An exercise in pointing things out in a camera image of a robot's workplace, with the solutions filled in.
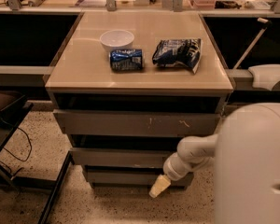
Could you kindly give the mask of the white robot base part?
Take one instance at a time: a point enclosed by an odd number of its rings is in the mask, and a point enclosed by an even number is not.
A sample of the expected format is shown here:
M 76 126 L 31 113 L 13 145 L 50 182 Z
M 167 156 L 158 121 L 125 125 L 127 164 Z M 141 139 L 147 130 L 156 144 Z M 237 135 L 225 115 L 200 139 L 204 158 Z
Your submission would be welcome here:
M 271 91 L 280 82 L 280 64 L 251 66 L 248 71 L 253 77 L 253 88 Z

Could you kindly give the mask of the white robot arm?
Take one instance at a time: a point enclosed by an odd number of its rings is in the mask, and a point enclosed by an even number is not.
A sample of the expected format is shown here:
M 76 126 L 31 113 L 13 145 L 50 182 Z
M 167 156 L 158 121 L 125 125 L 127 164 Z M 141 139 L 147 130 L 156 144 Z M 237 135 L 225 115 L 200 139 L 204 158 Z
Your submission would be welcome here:
M 215 167 L 215 224 L 280 224 L 280 104 L 243 106 L 217 133 L 183 138 L 149 195 L 209 163 Z

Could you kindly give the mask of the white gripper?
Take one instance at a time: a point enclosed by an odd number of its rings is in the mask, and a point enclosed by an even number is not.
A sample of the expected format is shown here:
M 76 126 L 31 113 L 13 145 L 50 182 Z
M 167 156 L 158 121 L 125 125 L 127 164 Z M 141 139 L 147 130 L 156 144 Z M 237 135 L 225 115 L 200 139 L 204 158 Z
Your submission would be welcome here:
M 177 153 L 173 153 L 163 164 L 165 175 L 159 175 L 150 189 L 149 196 L 152 198 L 158 197 L 171 185 L 172 181 L 178 181 L 184 178 L 190 171 L 189 163 L 183 161 Z

